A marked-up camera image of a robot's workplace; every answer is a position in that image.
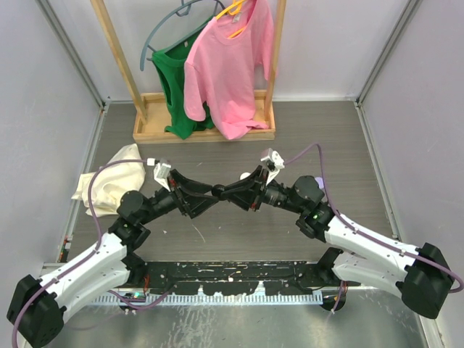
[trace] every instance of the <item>sleeve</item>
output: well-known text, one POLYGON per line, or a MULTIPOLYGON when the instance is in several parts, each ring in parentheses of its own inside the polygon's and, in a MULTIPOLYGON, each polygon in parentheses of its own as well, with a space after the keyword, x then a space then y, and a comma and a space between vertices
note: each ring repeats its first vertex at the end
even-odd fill
POLYGON ((187 117, 193 121, 201 122, 206 118, 203 103, 206 101, 206 92, 203 79, 198 70, 188 62, 184 65, 186 80, 183 87, 183 107, 187 117))
POLYGON ((273 44, 274 44, 274 21, 273 16, 270 13, 270 9, 268 11, 268 15, 264 21, 264 28, 262 32, 262 37, 264 38, 261 43, 260 49, 260 56, 261 60, 260 63, 264 68, 264 77, 266 80, 269 80, 270 70, 271 70, 271 59, 273 54, 273 44))

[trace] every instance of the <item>gray floor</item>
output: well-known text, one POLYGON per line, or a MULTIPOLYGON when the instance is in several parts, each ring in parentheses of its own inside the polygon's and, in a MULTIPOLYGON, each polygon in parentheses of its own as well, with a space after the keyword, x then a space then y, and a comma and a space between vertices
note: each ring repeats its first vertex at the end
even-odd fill
POLYGON ((427 347, 418 316, 398 298, 356 289, 347 297, 335 315, 319 306, 264 304, 156 307, 134 317, 114 306, 87 306, 49 348, 427 347), (70 329, 97 323, 94 330, 70 329))
MULTIPOLYGON (((328 185, 338 208, 358 223, 390 236, 391 228, 353 103, 279 102, 274 103, 274 109, 275 141, 140 145, 141 156, 167 158, 180 173, 197 181, 228 184, 237 181, 243 172, 253 171, 263 149, 272 147, 288 159, 309 143, 319 141, 326 154, 328 185)), ((107 163, 122 146, 133 143, 135 114, 135 108, 129 104, 109 108, 94 169, 107 163)), ((290 186, 301 175, 320 175, 317 152, 286 168, 277 180, 290 186)), ((141 191, 150 196, 158 188, 153 173, 147 170, 141 191)), ((84 212, 81 206, 70 258, 96 239, 93 221, 84 212)), ((101 224, 107 228, 114 219, 103 217, 101 224)), ((318 260, 328 246, 300 233, 296 219, 296 215, 272 207, 253 213, 225 202, 196 220, 172 212, 148 224, 152 235, 137 253, 146 261, 318 260)))

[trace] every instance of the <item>clothes hanger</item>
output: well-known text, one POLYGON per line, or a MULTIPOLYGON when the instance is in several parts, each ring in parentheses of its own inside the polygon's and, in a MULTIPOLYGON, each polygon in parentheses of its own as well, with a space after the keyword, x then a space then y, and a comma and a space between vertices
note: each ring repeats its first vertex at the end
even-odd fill
MULTIPOLYGON (((183 17, 183 16, 186 16, 189 14, 190 12, 190 8, 191 8, 191 5, 192 4, 195 4, 197 2, 200 2, 200 1, 203 1, 203 0, 191 0, 187 3, 184 3, 184 0, 181 0, 181 3, 182 5, 180 5, 177 9, 173 10, 172 12, 170 12, 166 17, 164 17, 161 22, 158 23, 158 25, 153 29, 153 31, 150 33, 150 35, 148 35, 148 38, 146 38, 146 41, 145 41, 145 44, 144 44, 144 47, 142 48, 142 53, 141 53, 141 56, 140 56, 140 70, 141 71, 144 71, 145 69, 145 59, 146 60, 149 60, 151 61, 150 58, 146 58, 146 50, 147 49, 151 49, 153 52, 156 52, 156 50, 150 46, 150 41, 152 40, 154 34, 158 31, 158 29, 161 28, 161 26, 163 24, 165 24, 165 22, 171 18, 173 15, 177 15, 178 17, 183 17), (180 13, 180 11, 182 9, 185 9, 187 8, 187 10, 183 13, 180 13)), ((218 9, 218 5, 221 6, 222 9, 225 9, 225 6, 224 4, 220 1, 220 0, 214 0, 216 2, 216 5, 215 5, 215 9, 214 9, 214 13, 216 13, 217 9, 218 9)), ((178 44, 180 44, 181 42, 185 41, 186 38, 188 38, 191 34, 189 34, 188 36, 182 38, 181 40, 179 40, 178 42, 174 43, 172 46, 168 47, 166 50, 169 50, 171 48, 173 48, 174 46, 177 46, 178 44)))
POLYGON ((186 9, 186 11, 184 13, 179 13, 180 11, 177 11, 175 14, 177 15, 177 17, 183 17, 183 16, 186 16, 190 13, 190 9, 191 9, 191 5, 189 5, 186 9))
POLYGON ((233 4, 230 5, 229 7, 227 7, 226 9, 224 9, 220 14, 218 14, 216 16, 216 19, 218 20, 219 18, 221 18, 223 15, 225 15, 226 13, 228 13, 229 11, 231 11, 234 7, 237 7, 237 6, 241 6, 246 0, 234 0, 233 1, 233 4))
POLYGON ((241 6, 242 6, 243 4, 242 4, 242 3, 237 4, 237 3, 238 3, 238 0, 233 0, 233 5, 236 5, 237 8, 235 9, 235 11, 232 11, 231 9, 229 9, 229 15, 235 16, 237 13, 240 12, 241 6))
MULTIPOLYGON (((246 0, 233 0, 233 4, 230 5, 227 9, 224 9, 220 14, 218 14, 216 16, 216 20, 218 20, 219 18, 221 18, 223 15, 225 15, 226 13, 230 14, 230 15, 236 15, 240 12, 241 10, 241 6, 242 4, 245 2, 246 0)), ((243 31, 245 30, 247 26, 245 25, 244 27, 238 29, 235 33, 233 33, 232 35, 230 35, 228 38, 235 38, 236 36, 238 36, 239 34, 243 33, 243 31)))

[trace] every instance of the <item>wire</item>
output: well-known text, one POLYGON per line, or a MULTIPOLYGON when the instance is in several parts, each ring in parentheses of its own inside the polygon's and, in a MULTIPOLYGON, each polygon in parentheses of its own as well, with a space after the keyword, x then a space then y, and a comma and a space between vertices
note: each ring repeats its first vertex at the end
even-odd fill
POLYGON ((158 305, 163 299, 166 298, 166 296, 171 292, 171 290, 166 291, 163 295, 161 295, 158 299, 154 300, 153 303, 148 304, 147 306, 135 306, 134 304, 131 303, 128 299, 126 299, 124 296, 119 295, 116 291, 109 290, 108 291, 111 295, 115 295, 120 301, 124 302, 129 306, 130 308, 133 308, 134 310, 149 310, 156 305, 158 305))
POLYGON ((382 247, 385 247, 389 250, 392 250, 393 252, 397 252, 399 254, 404 254, 408 257, 411 257, 417 261, 421 261, 421 262, 424 262, 426 263, 427 265, 430 265, 432 267, 435 267, 436 269, 442 271, 443 273, 446 273, 447 275, 449 275, 453 280, 456 280, 458 283, 459 283, 459 286, 456 288, 456 289, 450 289, 449 290, 449 293, 450 294, 454 294, 454 293, 457 293, 457 292, 460 292, 464 289, 464 281, 462 280, 462 278, 455 272, 449 270, 448 268, 434 262, 434 261, 431 261, 429 259, 426 259, 425 257, 422 257, 420 255, 416 255, 416 254, 413 254, 411 252, 403 252, 400 248, 397 248, 395 246, 392 246, 384 241, 380 241, 378 240, 376 237, 373 237, 369 234, 367 234, 366 232, 363 232, 363 231, 360 231, 360 230, 357 230, 356 227, 354 227, 351 223, 348 223, 348 221, 346 221, 341 215, 340 215, 340 212, 336 209, 335 205, 334 205, 334 201, 332 201, 332 198, 331 198, 331 195, 329 193, 329 190, 328 190, 328 184, 327 184, 327 177, 326 177, 326 173, 325 173, 325 169, 324 169, 324 156, 323 156, 323 153, 322 153, 322 147, 319 143, 312 143, 310 144, 306 149, 304 149, 303 151, 301 151, 297 156, 295 156, 294 158, 290 159, 289 161, 285 161, 285 165, 290 165, 291 163, 297 161, 299 158, 301 158, 304 154, 306 154, 309 150, 311 150, 314 146, 316 146, 318 148, 318 151, 319 151, 319 160, 320 160, 320 172, 321 172, 321 175, 322 175, 322 179, 323 179, 323 182, 324 182, 324 190, 326 191, 326 196, 327 196, 327 201, 328 203, 330 204, 332 210, 333 210, 333 213, 335 214, 335 216, 337 216, 338 219, 340 219, 341 222, 343 222, 343 224, 348 227, 350 230, 354 231, 355 233, 358 233, 360 236, 363 236, 365 237, 366 239, 369 239, 370 241, 373 241, 374 243, 377 243, 378 245, 382 246, 382 247))
POLYGON ((324 289, 324 288, 326 288, 326 287, 327 287, 327 285, 323 285, 323 286, 319 286, 319 287, 316 288, 316 289, 312 289, 312 288, 309 288, 309 289, 311 289, 311 290, 313 290, 313 291, 317 291, 317 290, 324 289))
POLYGON ((146 292, 148 291, 148 286, 150 284, 150 275, 147 274, 145 277, 144 277, 144 280, 145 280, 145 284, 144 284, 144 296, 146 297, 146 292))
MULTIPOLYGON (((156 299, 155 301, 153 301, 153 303, 149 305, 149 306, 150 306, 149 308, 147 308, 147 307, 148 307, 148 305, 147 305, 147 306, 143 307, 143 309, 140 309, 140 310, 148 310, 148 309, 150 309, 150 308, 153 308, 154 306, 158 305, 161 301, 163 301, 169 293, 170 293, 170 291, 166 291, 166 292, 165 292, 164 294, 162 294, 158 299, 156 299)), ((74 330, 74 331, 88 331, 88 330, 93 330, 93 329, 99 327, 100 325, 109 322, 111 319, 116 318, 116 317, 119 317, 120 315, 123 315, 123 314, 125 314, 125 313, 124 313, 124 312, 118 312, 118 313, 116 313, 116 314, 114 314, 114 315, 110 315, 108 318, 106 318, 106 319, 104 319, 103 321, 97 323, 96 325, 87 326, 87 327, 85 327, 85 328, 75 328, 75 327, 69 326, 69 325, 66 325, 65 328, 69 328, 70 330, 74 330)))
POLYGON ((331 312, 335 314, 336 308, 339 306, 340 299, 341 299, 341 293, 343 292, 345 282, 341 281, 340 286, 339 286, 339 294, 336 296, 336 301, 335 304, 333 305, 333 308, 331 309, 331 312))
POLYGON ((73 272, 75 269, 79 268, 81 265, 89 261, 100 249, 100 246, 102 245, 102 227, 100 226, 100 222, 98 217, 96 216, 95 209, 94 209, 94 204, 92 203, 92 187, 94 185, 94 182, 97 178, 97 176, 105 169, 112 167, 114 165, 119 165, 122 163, 146 163, 146 160, 143 159, 122 159, 119 161, 114 161, 111 163, 108 163, 102 167, 100 167, 92 176, 92 179, 90 180, 90 183, 88 184, 88 190, 87 190, 87 195, 88 195, 88 207, 91 211, 92 218, 94 219, 95 225, 96 225, 96 231, 97 231, 97 242, 95 246, 95 250, 92 250, 87 256, 85 256, 81 261, 77 262, 75 265, 72 267, 68 268, 66 271, 63 273, 60 273, 56 278, 52 279, 50 282, 45 284, 44 286, 41 287, 40 290, 38 290, 34 295, 30 297, 30 299, 22 306, 21 311, 18 313, 16 320, 14 321, 13 325, 13 332, 12 332, 12 346, 13 348, 19 348, 17 344, 17 333, 20 327, 20 323, 22 320, 22 317, 28 310, 29 306, 34 303, 34 301, 42 295, 45 290, 47 290, 50 286, 53 284, 57 283, 60 279, 64 278, 67 276, 69 273, 73 272))

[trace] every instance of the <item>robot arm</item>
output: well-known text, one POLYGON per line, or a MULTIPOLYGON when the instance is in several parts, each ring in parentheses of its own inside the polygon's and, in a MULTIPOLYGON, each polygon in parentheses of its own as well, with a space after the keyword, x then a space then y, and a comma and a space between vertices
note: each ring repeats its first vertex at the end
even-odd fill
POLYGON ((258 210, 264 203, 299 214, 296 224, 304 235, 341 248, 330 248, 323 255, 318 263, 321 278, 374 286, 400 297, 424 317, 438 316, 454 279, 414 258, 425 258, 449 270, 438 248, 428 243, 417 248, 389 239, 333 211, 323 202, 324 191, 312 176, 298 178, 292 187, 270 181, 270 176, 275 178, 283 169, 283 161, 272 149, 262 155, 262 162, 267 169, 259 166, 238 183, 222 188, 220 199, 244 210, 258 210))
MULTIPOLYGON (((162 189, 151 198, 137 191, 126 193, 117 213, 120 216, 102 236, 97 253, 66 277, 51 285, 26 310, 19 332, 33 347, 44 347, 62 330, 64 324, 99 295, 123 284, 136 286, 147 274, 146 263, 135 251, 148 238, 144 224, 179 209, 183 215, 195 218, 218 202, 205 195, 212 187, 184 178, 177 170, 161 161, 154 169, 155 180, 162 189)), ((35 279, 24 277, 15 289, 7 318, 15 323, 24 304, 45 284, 60 273, 74 268, 96 250, 96 244, 61 268, 35 279)))
MULTIPOLYGON (((171 170, 166 162, 159 162, 154 178, 163 188, 151 198, 137 191, 125 194, 117 210, 120 217, 103 235, 98 252, 34 301, 20 321, 19 332, 33 348, 47 345, 77 311, 96 297, 123 284, 140 283, 147 274, 147 266, 135 250, 150 234, 144 224, 175 209, 195 218, 225 200, 243 210, 255 211, 264 203, 296 213, 299 216, 296 224, 304 235, 341 247, 329 248, 318 262, 318 275, 326 283, 356 281, 374 286, 402 298, 420 315, 437 317, 454 279, 405 254, 420 255, 449 269, 435 246, 425 244, 419 249, 363 228, 323 202, 324 191, 312 176, 298 178, 292 187, 278 184, 274 178, 284 164, 277 152, 266 151, 262 161, 266 168, 258 166, 236 183, 214 187, 191 181, 177 170, 171 170), (365 235, 402 252, 393 252, 365 235)), ((23 278, 7 313, 9 321, 16 321, 24 304, 39 289, 95 248, 96 244, 42 279, 36 280, 31 275, 23 278)))

